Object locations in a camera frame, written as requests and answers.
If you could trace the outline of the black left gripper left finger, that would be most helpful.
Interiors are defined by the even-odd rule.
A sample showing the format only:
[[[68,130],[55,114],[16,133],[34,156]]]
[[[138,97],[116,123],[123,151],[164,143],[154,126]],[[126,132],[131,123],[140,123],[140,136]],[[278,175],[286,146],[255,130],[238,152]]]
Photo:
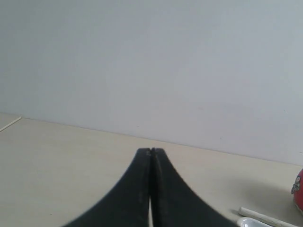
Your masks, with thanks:
[[[66,227],[147,227],[151,150],[137,150],[115,186],[93,207]]]

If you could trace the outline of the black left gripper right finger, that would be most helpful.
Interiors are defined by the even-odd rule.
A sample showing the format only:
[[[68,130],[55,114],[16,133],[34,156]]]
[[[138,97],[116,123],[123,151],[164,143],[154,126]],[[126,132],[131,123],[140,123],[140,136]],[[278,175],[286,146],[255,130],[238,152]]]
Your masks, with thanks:
[[[235,227],[182,179],[162,148],[152,148],[150,199],[155,227]]]

